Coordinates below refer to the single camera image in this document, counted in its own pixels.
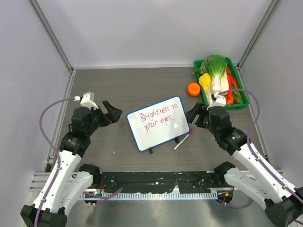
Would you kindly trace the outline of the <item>white marker magenta cap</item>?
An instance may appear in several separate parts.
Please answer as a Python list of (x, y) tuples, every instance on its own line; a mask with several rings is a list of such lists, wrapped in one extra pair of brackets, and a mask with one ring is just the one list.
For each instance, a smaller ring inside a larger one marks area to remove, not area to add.
[(192, 128), (188, 134), (174, 147), (173, 151), (176, 150), (194, 131), (195, 129)]

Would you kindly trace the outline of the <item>blue framed whiteboard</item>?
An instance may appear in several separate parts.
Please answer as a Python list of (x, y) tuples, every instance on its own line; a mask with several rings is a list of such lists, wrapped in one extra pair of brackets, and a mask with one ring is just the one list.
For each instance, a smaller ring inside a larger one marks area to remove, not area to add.
[(126, 115), (140, 152), (147, 151), (190, 131), (179, 96), (173, 96)]

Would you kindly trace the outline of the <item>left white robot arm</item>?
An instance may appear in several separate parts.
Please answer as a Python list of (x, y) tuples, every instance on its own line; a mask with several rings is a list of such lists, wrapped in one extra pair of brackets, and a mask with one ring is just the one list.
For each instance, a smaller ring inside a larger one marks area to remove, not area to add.
[(81, 102), (73, 111), (69, 131), (63, 137), (53, 169), (32, 205), (25, 205), (21, 217), (28, 227), (64, 227), (68, 215), (87, 188), (100, 185), (99, 167), (84, 164), (72, 182), (69, 179), (90, 145), (91, 135), (98, 129), (119, 121), (123, 111), (107, 100), (102, 102), (107, 113), (93, 101)]

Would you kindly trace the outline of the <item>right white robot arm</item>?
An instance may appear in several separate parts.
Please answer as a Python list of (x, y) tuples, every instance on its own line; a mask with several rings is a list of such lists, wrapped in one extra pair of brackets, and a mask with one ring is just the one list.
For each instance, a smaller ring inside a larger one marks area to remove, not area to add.
[(303, 189), (286, 180), (257, 151), (247, 135), (232, 126), (222, 106), (202, 103), (185, 114), (188, 123), (209, 130), (220, 148), (244, 165), (252, 177), (235, 165), (224, 162), (214, 169), (214, 182), (233, 186), (253, 199), (277, 227), (286, 227), (303, 215)]

